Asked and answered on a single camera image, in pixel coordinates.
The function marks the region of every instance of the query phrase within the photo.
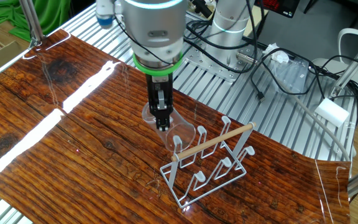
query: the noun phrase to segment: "metal frame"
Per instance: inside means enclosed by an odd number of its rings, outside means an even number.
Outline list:
[[[32,0],[19,0],[22,6],[23,14],[30,29],[31,43],[29,48],[39,45],[45,36],[42,33],[40,21],[38,20],[37,13],[34,8]]]
[[[222,128],[221,135],[228,131],[228,129],[230,127],[230,124],[231,124],[231,120],[227,116],[223,116],[222,121],[224,123],[224,126]],[[180,138],[178,136],[173,137],[173,141],[174,141],[174,144],[175,144],[175,151],[173,153],[173,156],[176,157],[176,161],[171,162],[171,163],[161,167],[160,172],[161,172],[162,177],[166,181],[169,189],[171,190],[171,193],[172,193],[173,197],[177,201],[177,204],[179,205],[180,208],[185,208],[185,207],[189,206],[190,204],[192,204],[192,203],[196,202],[197,200],[209,195],[210,193],[213,193],[213,192],[219,190],[220,188],[226,186],[227,184],[230,184],[231,182],[243,177],[247,173],[247,171],[244,169],[244,166],[242,166],[241,161],[245,158],[245,156],[247,154],[250,155],[250,156],[253,156],[255,154],[254,148],[252,146],[243,148],[244,144],[246,143],[247,139],[249,138],[252,130],[254,129],[254,124],[253,123],[250,123],[250,124],[252,124],[252,129],[242,133],[240,139],[238,140],[238,142],[237,142],[237,144],[236,144],[236,146],[235,146],[235,148],[233,150],[230,149],[230,147],[226,144],[225,141],[221,142],[220,148],[225,148],[227,150],[227,152],[230,154],[231,159],[232,159],[233,162],[228,157],[225,157],[224,159],[221,159],[218,162],[218,164],[216,165],[215,169],[212,171],[211,175],[208,177],[208,179],[205,178],[205,175],[203,174],[202,171],[199,171],[197,174],[193,174],[193,176],[192,176],[192,178],[190,180],[190,183],[189,183],[189,185],[187,187],[186,192],[180,198],[178,198],[178,196],[176,195],[175,191],[173,190],[173,184],[175,182],[178,166],[179,166],[180,169],[182,169],[182,168],[194,163],[196,155],[197,155],[198,152],[196,152],[194,154],[191,154],[191,155],[189,155],[189,156],[187,156],[187,157],[185,157],[183,159],[179,159],[177,154],[176,154],[176,151],[177,151],[176,149],[179,148],[180,152],[183,151],[182,145],[181,145],[181,140],[180,140]],[[201,143],[201,140],[202,140],[203,136],[204,136],[203,142],[205,142],[207,132],[206,132],[205,128],[202,127],[202,126],[199,126],[197,128],[197,130],[198,130],[198,132],[200,134],[200,138],[198,140],[198,145],[199,145]],[[204,159],[204,158],[212,155],[215,152],[218,144],[219,143],[215,144],[213,152],[210,152],[209,154],[207,154],[205,156],[201,156],[200,159]],[[190,158],[190,157],[193,157],[193,160],[191,162],[183,165],[182,161],[187,159],[187,158]],[[217,187],[215,187],[215,188],[203,193],[202,195],[194,198],[193,200],[190,200],[189,202],[186,201],[185,203],[181,203],[181,201],[183,201],[187,197],[187,195],[188,195],[188,193],[189,193],[189,191],[190,191],[192,186],[193,186],[192,191],[196,192],[197,190],[199,190],[199,189],[203,188],[204,186],[206,186],[212,178],[213,178],[213,180],[218,180],[218,179],[224,177],[225,175],[227,175],[232,170],[234,165],[236,165],[234,170],[241,170],[242,171],[241,174],[237,175],[236,177],[234,177],[234,178],[232,178],[232,179],[230,179],[228,181],[225,181],[223,183],[219,183],[219,186],[217,186]],[[222,168],[224,166],[226,167],[227,171],[225,171],[225,173],[221,174]]]

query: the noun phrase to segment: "black wire bundle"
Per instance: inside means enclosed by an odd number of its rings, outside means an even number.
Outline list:
[[[287,54],[292,55],[292,56],[294,56],[294,57],[299,57],[299,58],[302,58],[303,60],[306,60],[306,61],[309,63],[309,66],[313,69],[313,70],[310,70],[310,69],[309,69],[309,71],[310,71],[312,74],[314,74],[315,77],[312,79],[312,81],[311,81],[309,87],[306,89],[305,92],[303,92],[303,93],[289,93],[289,92],[285,91],[285,90],[281,87],[281,85],[279,84],[279,82],[277,81],[277,79],[275,78],[275,75],[274,75],[274,74],[272,73],[272,71],[268,68],[268,66],[264,63],[264,61],[267,59],[268,56],[272,55],[272,54],[275,53],[275,52],[278,52],[279,50],[282,50],[282,51],[286,52]],[[256,92],[257,92],[258,98],[262,101],[262,100],[264,99],[264,95],[263,95],[263,93],[257,88],[257,85],[254,83],[254,81],[253,81],[252,78],[253,78],[253,76],[254,76],[256,70],[257,70],[261,65],[263,65],[263,66],[266,68],[266,70],[268,71],[269,75],[273,78],[274,82],[277,84],[278,88],[279,88],[282,92],[284,92],[284,93],[286,93],[286,94],[288,94],[288,95],[305,95],[305,94],[307,94],[307,93],[310,91],[311,87],[313,86],[314,81],[317,80],[320,93],[321,93],[321,95],[323,96],[323,98],[325,98],[325,96],[324,96],[324,91],[323,91],[323,89],[321,88],[321,83],[320,83],[319,77],[330,77],[330,78],[333,78],[333,79],[335,79],[335,80],[337,80],[338,78],[340,78],[340,75],[344,72],[344,70],[343,70],[343,71],[340,71],[340,72],[337,72],[337,73],[331,73],[331,72],[329,72],[329,71],[325,68],[326,65],[327,65],[331,60],[333,60],[333,59],[335,59],[335,58],[338,58],[338,57],[347,58],[347,59],[349,59],[349,60],[352,60],[352,61],[358,63],[358,60],[356,60],[356,59],[354,59],[354,58],[351,58],[351,57],[348,57],[348,56],[344,56],[344,55],[335,55],[335,56],[331,57],[330,59],[328,59],[327,62],[326,62],[323,66],[319,67],[319,66],[316,66],[313,62],[311,62],[311,61],[308,60],[307,58],[304,58],[304,57],[302,57],[302,56],[300,56],[300,55],[298,55],[298,54],[296,54],[296,53],[294,53],[294,52],[291,52],[291,51],[289,51],[289,50],[287,50],[287,49],[280,49],[280,48],[279,48],[279,49],[274,49],[274,50],[272,50],[271,52],[269,52],[268,54],[266,54],[266,55],[261,59],[261,61],[259,62],[259,64],[258,64],[258,65],[253,69],[253,71],[251,72],[251,74],[250,74],[251,84],[254,86],[254,88],[255,88],[255,90],[256,90]],[[336,99],[336,98],[354,97],[355,100],[356,100],[356,103],[357,103],[357,121],[356,121],[356,124],[357,124],[357,123],[358,123],[358,83],[355,82],[355,81],[353,81],[353,80],[350,80],[350,81],[347,83],[346,86],[348,87],[348,89],[350,89],[351,92],[353,92],[353,95],[335,96],[335,97],[331,97],[330,100],[334,100],[334,99]]]
[[[249,66],[248,68],[244,67],[244,69],[242,70],[236,70],[234,68],[231,68],[231,67],[228,67],[227,65],[225,65],[224,63],[220,62],[218,59],[214,58],[211,54],[209,54],[207,51],[205,51],[202,47],[200,47],[198,44],[196,44],[195,42],[192,42],[189,38],[185,37],[184,38],[184,41],[188,44],[190,44],[191,46],[193,46],[194,48],[196,48],[197,50],[199,50],[201,53],[203,53],[205,56],[207,56],[208,58],[210,58],[212,61],[214,61],[215,63],[217,63],[218,65],[222,66],[223,68],[229,70],[230,72],[234,72],[234,73],[244,73],[244,72],[249,72],[251,71],[252,67],[254,67],[255,65],[255,61],[256,61],[256,58],[257,58],[257,45],[258,45],[258,41],[257,41],[257,34],[256,34],[256,30],[255,30],[255,21],[254,21],[254,17],[252,15],[252,9],[250,7],[248,7],[250,5],[249,3],[249,0],[246,0],[247,1],[247,5],[242,9],[241,13],[240,13],[240,16],[237,18],[237,20],[227,29],[230,29],[232,28],[236,23],[237,21],[241,18],[242,14],[244,13],[244,11],[246,9],[248,9],[248,13],[250,15],[250,19],[251,19],[251,24],[252,24],[252,33],[254,35],[254,52],[252,54],[252,57],[254,58],[253,62],[252,62],[252,65]],[[213,46],[213,47],[216,47],[218,49],[222,49],[222,50],[234,50],[234,49],[240,49],[240,48],[243,48],[245,46],[248,46],[249,43],[244,43],[244,44],[241,44],[241,45],[238,45],[238,46],[233,46],[233,47],[225,47],[225,46],[220,46],[220,45],[217,45],[217,44],[214,44],[212,42],[210,42],[208,40],[208,37],[212,37],[214,35],[217,35],[217,34],[220,34],[222,32],[224,32],[223,30],[222,31],[219,31],[217,33],[214,33],[214,34],[210,34],[209,36],[207,37],[203,37],[202,34],[200,34],[199,32],[197,32],[189,23],[186,25],[186,28],[195,36],[195,38],[198,38],[199,40],[202,40],[203,42]]]

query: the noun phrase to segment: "wood grain surface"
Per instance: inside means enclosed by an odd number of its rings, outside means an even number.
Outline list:
[[[247,141],[255,155],[242,162],[247,174],[179,209],[159,172],[172,153],[141,117],[143,73],[118,64],[67,114],[62,102],[117,60],[64,30],[25,58],[0,74],[0,158],[18,142],[24,146],[26,134],[52,111],[64,114],[0,173],[0,197],[33,222],[349,223],[350,163],[306,158],[255,131]],[[174,102],[187,121],[208,130],[207,139],[219,136],[222,114],[178,91]],[[232,121],[230,129],[240,126]],[[225,154],[199,156],[178,173],[176,192],[185,191],[194,171],[211,172]]]

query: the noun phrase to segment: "black cable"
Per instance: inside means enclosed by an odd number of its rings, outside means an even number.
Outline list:
[[[254,22],[254,17],[252,16],[252,10],[250,9],[250,7],[248,7],[248,11],[249,11],[249,14],[250,14],[250,19],[251,19],[251,24],[252,24],[252,32],[254,33],[254,53],[253,55],[255,55],[254,58],[257,58],[257,44],[258,44],[258,41],[257,41],[257,38],[256,38],[256,31],[255,31],[255,22]],[[256,59],[253,60],[251,66],[249,68],[245,68],[243,70],[235,70],[231,67],[228,67],[227,65],[223,64],[222,62],[220,62],[218,59],[214,58],[211,54],[209,54],[207,51],[205,51],[202,47],[200,47],[198,44],[188,40],[187,38],[184,38],[184,41],[188,44],[190,44],[191,46],[193,46],[195,49],[199,50],[201,53],[203,53],[205,56],[207,56],[208,58],[210,58],[213,62],[217,63],[218,65],[222,66],[223,68],[229,70],[230,72],[234,72],[234,73],[244,73],[244,72],[249,72],[253,66],[255,66],[255,62],[256,62]]]
[[[203,42],[213,46],[213,47],[216,47],[217,49],[223,49],[223,50],[235,50],[235,49],[240,49],[240,48],[243,48],[243,47],[246,47],[249,45],[249,43],[244,43],[244,44],[241,44],[241,45],[237,45],[237,46],[233,46],[233,47],[225,47],[225,46],[222,46],[222,45],[218,45],[218,44],[214,44],[212,42],[210,42],[207,38],[203,37],[202,35],[198,34],[194,29],[192,29],[189,25],[186,25],[186,28],[192,33],[194,34],[196,37],[198,37],[200,40],[202,40]]]
[[[255,82],[252,80],[252,78],[254,77],[255,72],[256,72],[256,70],[260,67],[260,65],[264,64],[264,61],[267,59],[267,57],[269,57],[270,55],[272,55],[272,54],[274,54],[275,52],[278,52],[278,51],[280,51],[280,50],[283,51],[283,52],[286,52],[287,54],[290,54],[290,55],[292,55],[292,56],[294,56],[294,57],[298,57],[298,58],[301,58],[301,59],[303,59],[303,60],[306,60],[306,61],[309,63],[309,65],[311,65],[311,66],[313,67],[313,69],[314,69],[315,71],[318,71],[317,68],[316,68],[316,66],[314,65],[314,63],[313,63],[312,61],[310,61],[309,59],[307,59],[307,58],[305,58],[305,57],[302,57],[301,55],[298,55],[298,54],[296,54],[296,53],[294,53],[294,52],[292,52],[292,51],[290,51],[290,50],[283,49],[283,48],[277,48],[277,49],[274,49],[274,50],[270,51],[268,54],[266,54],[265,56],[263,56],[262,59],[260,59],[260,62],[254,67],[253,71],[252,71],[251,74],[250,74],[251,84],[252,84],[252,86],[255,88],[255,90],[256,90],[256,92],[257,92],[257,96],[258,96],[259,100],[261,100],[261,101],[264,99],[264,95],[263,95],[263,93],[258,89],[258,86],[255,84]],[[274,77],[272,71],[270,71],[270,69],[269,69],[268,67],[266,67],[266,69],[269,71],[269,74],[270,74],[272,77]],[[317,80],[317,84],[318,84],[318,87],[319,87],[321,96],[323,96],[323,98],[325,98],[325,96],[324,96],[324,91],[323,91],[323,88],[321,87],[321,82],[320,82],[320,80],[319,80],[319,78],[318,78],[318,75],[316,75],[315,80]],[[307,93],[308,93],[308,90],[307,90],[306,92],[304,92],[304,93],[293,93],[293,94],[291,94],[291,95],[304,95],[304,94],[307,94]]]
[[[281,85],[280,85],[279,82],[277,81],[275,75],[273,75],[272,71],[268,68],[268,66],[265,64],[265,62],[262,62],[262,65],[267,69],[267,71],[269,72],[270,76],[272,76],[272,78],[273,78],[274,82],[277,84],[278,88],[279,88],[281,91],[283,91],[283,93],[286,93],[286,94],[288,94],[288,95],[295,95],[295,96],[297,96],[297,95],[305,95],[305,94],[308,94],[308,92],[310,91],[311,87],[313,86],[314,81],[316,80],[316,77],[314,77],[314,78],[312,79],[312,81],[311,81],[311,83],[310,83],[308,89],[307,89],[305,92],[303,92],[303,93],[290,93],[290,92],[285,91],[285,90],[281,87]]]
[[[322,66],[323,68],[331,61],[333,60],[334,58],[338,58],[338,57],[342,57],[342,58],[346,58],[348,60],[352,60],[353,62],[357,62],[358,63],[358,60],[357,59],[354,59],[352,57],[348,57],[348,56],[345,56],[345,55],[335,55],[335,56],[332,56],[330,59],[327,60],[326,63],[324,63],[324,65]],[[335,96],[335,97],[332,97],[332,99],[335,99],[335,98],[340,98],[340,97],[347,97],[346,95],[345,96]]]
[[[265,21],[266,21],[266,17],[265,17],[265,10],[264,10],[264,3],[263,0],[260,0],[259,2],[259,7],[260,7],[260,14],[262,15],[262,20],[258,26],[258,29],[256,31],[256,36],[257,38],[259,38],[260,33],[262,32],[262,29],[265,26]]]
[[[191,27],[194,30],[201,29],[201,31],[197,32],[198,35],[203,35],[204,32],[208,29],[208,26],[211,24],[211,21],[204,21],[204,20],[197,20],[197,21],[190,21],[186,24],[186,27]],[[189,36],[185,36],[189,40],[197,39],[198,36],[195,35],[194,37],[190,37],[192,33],[189,34]]]

